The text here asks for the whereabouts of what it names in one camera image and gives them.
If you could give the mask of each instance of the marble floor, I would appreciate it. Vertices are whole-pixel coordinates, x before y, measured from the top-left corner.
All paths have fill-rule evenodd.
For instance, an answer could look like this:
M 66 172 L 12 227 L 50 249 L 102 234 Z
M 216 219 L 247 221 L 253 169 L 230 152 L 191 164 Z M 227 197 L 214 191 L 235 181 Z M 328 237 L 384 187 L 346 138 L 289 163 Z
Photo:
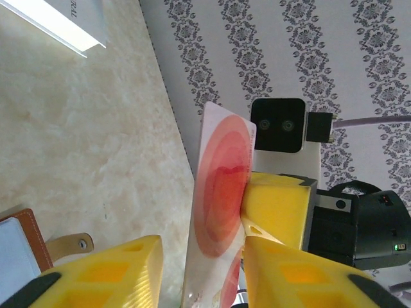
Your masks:
M 87 59 L 0 6 L 0 211 L 96 251 L 161 234 L 160 307 L 178 307 L 193 176 L 138 1 L 103 3 Z

